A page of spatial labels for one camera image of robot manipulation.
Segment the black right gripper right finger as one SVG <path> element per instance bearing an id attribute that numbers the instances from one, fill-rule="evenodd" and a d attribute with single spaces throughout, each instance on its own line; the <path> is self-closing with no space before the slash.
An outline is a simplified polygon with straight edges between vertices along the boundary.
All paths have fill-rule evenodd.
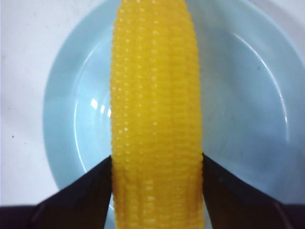
<path id="1" fill-rule="evenodd" d="M 203 157 L 203 196 L 214 229 L 286 229 L 282 204 Z"/>

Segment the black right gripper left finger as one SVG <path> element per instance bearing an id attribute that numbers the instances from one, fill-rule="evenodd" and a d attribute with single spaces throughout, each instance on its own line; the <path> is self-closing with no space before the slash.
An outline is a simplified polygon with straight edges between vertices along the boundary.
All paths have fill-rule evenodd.
<path id="1" fill-rule="evenodd" d="M 102 229 L 112 193 L 109 156 L 75 182 L 41 202 L 32 229 Z"/>

